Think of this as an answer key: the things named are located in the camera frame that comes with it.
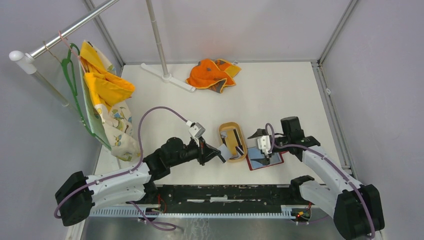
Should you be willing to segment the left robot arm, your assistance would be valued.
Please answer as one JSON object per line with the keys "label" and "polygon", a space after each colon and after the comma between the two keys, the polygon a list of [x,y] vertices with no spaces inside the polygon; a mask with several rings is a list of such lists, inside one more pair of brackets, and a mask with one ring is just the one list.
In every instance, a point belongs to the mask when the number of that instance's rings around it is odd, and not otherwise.
{"label": "left robot arm", "polygon": [[158,194],[155,181],[169,175],[172,167],[193,160],[203,166],[215,157],[224,160],[223,149],[207,144],[203,138],[185,144],[180,138],[172,137],[135,166],[104,175],[85,176],[82,171],[75,172],[55,193],[54,217],[69,227],[106,207],[137,201],[151,204]]}

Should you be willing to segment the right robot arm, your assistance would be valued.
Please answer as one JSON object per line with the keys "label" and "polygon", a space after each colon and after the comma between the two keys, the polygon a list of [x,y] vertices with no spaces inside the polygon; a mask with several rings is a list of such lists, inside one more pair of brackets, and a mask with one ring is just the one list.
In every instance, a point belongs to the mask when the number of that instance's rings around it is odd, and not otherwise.
{"label": "right robot arm", "polygon": [[359,237],[374,239],[385,227],[384,213],[378,189],[365,185],[336,165],[314,136],[307,136],[297,116],[280,120],[282,134],[276,136],[273,126],[266,123],[250,136],[266,158],[288,152],[308,166],[324,182],[303,175],[291,180],[289,199],[295,204],[308,201],[329,217],[346,240]]}

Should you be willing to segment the red leather card holder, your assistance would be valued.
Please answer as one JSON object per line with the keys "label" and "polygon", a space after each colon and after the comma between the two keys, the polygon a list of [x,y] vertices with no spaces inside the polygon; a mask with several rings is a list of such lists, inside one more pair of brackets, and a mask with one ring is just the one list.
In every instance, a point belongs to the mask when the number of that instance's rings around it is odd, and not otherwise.
{"label": "red leather card holder", "polygon": [[274,153],[271,157],[266,158],[264,154],[256,147],[250,147],[247,149],[246,161],[250,171],[263,169],[275,165],[284,163],[283,154],[284,152]]}

